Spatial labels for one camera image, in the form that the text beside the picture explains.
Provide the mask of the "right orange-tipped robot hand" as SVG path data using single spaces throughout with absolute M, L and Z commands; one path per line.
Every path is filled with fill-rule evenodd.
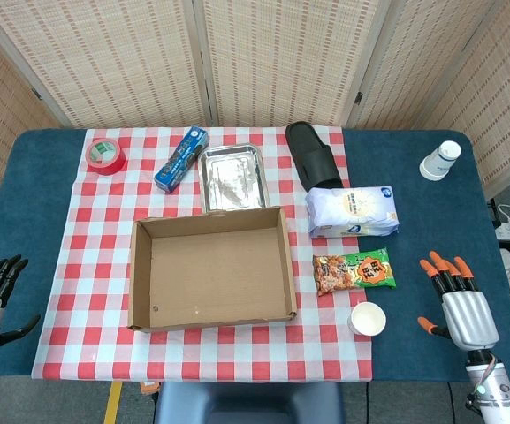
M 431 251 L 427 260 L 420 260 L 420 266 L 433 283 L 445 317 L 441 327 L 420 316 L 420 327 L 452 340 L 464 352 L 490 350 L 499 341 L 499 333 L 468 264 L 459 256 L 448 261 Z

